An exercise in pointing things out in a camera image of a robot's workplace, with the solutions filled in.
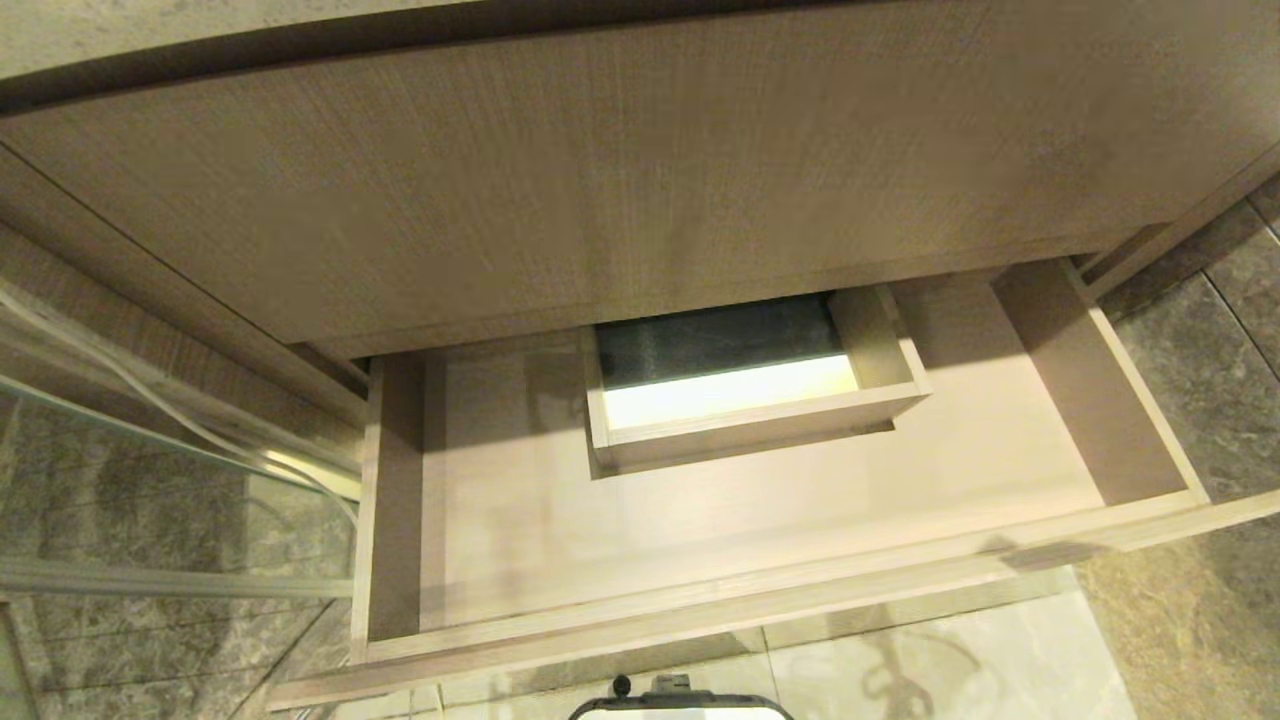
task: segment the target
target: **tile floor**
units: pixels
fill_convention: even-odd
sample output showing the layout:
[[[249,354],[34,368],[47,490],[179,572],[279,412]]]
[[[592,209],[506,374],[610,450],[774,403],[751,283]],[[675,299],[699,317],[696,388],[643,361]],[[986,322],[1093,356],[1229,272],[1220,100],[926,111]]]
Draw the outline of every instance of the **tile floor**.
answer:
[[[0,555],[344,577],[349,525],[317,493],[0,395]],[[9,593],[41,717],[228,717],[323,600]]]
[[[755,629],[740,634],[737,655],[628,675],[641,692],[659,673],[685,673],[695,688],[767,697],[796,720],[1133,719],[1071,571],[1057,571],[1043,587],[1048,594],[1020,602],[851,635],[842,635],[845,623],[833,619],[833,637],[817,642],[787,644],[795,642],[795,626]],[[960,607],[963,600],[951,603]],[[445,685],[442,694],[448,720],[564,720],[608,688],[603,676],[488,701],[465,685]],[[334,720],[438,716],[433,687],[324,711]]]

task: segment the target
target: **wooden cabinet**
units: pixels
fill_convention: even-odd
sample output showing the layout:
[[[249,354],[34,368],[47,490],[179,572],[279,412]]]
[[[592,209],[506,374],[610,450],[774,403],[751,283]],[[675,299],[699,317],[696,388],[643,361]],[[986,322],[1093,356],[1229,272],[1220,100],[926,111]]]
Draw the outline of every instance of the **wooden cabinet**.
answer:
[[[279,705],[927,594],[1263,516],[1213,506],[1066,261],[892,284],[881,433],[594,479],[575,333],[375,360],[353,657]]]
[[[49,243],[236,357],[375,356],[358,666],[273,701],[321,702],[1275,511],[1208,503],[1091,300],[1280,169],[1275,27],[908,0],[494,33],[9,114],[0,200],[108,229]],[[1062,258],[1094,252],[1087,292]],[[872,401],[600,425],[582,328],[879,283],[914,350]],[[892,429],[828,432],[851,407]]]
[[[1274,28],[1253,0],[820,4],[131,90],[0,138],[355,357],[1108,250],[1280,141]]]

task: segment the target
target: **white tile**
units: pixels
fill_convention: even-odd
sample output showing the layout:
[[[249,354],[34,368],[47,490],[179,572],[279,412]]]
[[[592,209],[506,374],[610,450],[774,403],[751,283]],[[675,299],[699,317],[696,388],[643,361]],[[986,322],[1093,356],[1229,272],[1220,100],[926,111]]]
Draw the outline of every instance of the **white tile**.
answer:
[[[632,694],[649,691],[658,674],[686,674],[694,689],[732,694],[758,694],[776,700],[769,659],[764,653],[744,655],[692,665],[666,667],[653,673],[628,675]],[[573,685],[557,691],[525,694],[492,702],[453,705],[445,694],[448,720],[566,720],[582,703],[609,696],[612,679]],[[435,700],[430,687],[415,689],[415,717],[434,715]]]
[[[452,707],[454,705],[494,702],[502,698],[575,685],[608,688],[618,674],[636,676],[655,667],[701,665],[751,652],[764,652],[764,633],[760,628],[718,633],[582,660],[556,662],[529,670],[492,673],[453,680],[444,684],[444,702]],[[430,685],[420,688],[413,694],[415,711],[434,707],[435,694]]]
[[[1079,592],[769,653],[796,720],[1133,720]]]
[[[384,717],[407,716],[410,712],[410,692],[401,691],[365,700],[355,700],[337,706],[333,720],[381,720]]]

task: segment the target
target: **glass panel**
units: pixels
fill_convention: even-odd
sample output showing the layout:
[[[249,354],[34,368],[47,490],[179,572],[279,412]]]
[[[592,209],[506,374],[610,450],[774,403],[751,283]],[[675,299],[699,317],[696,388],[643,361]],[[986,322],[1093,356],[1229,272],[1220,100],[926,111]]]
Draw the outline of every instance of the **glass panel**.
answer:
[[[0,389],[0,555],[279,577],[351,575],[320,492]]]
[[[257,719],[269,675],[293,661],[330,670],[346,628],[301,652],[325,600],[20,594],[13,621],[40,717]],[[0,717],[14,717],[0,712]]]

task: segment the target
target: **cabinet side panel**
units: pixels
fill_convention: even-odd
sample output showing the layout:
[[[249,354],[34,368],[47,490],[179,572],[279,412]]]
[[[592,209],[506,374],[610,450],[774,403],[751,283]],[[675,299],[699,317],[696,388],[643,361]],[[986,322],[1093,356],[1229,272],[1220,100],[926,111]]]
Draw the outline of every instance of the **cabinet side panel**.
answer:
[[[1106,318],[1061,261],[1018,265],[995,283],[1107,505],[1199,480]]]
[[[352,609],[352,659],[419,630],[425,372],[412,354],[375,357]]]

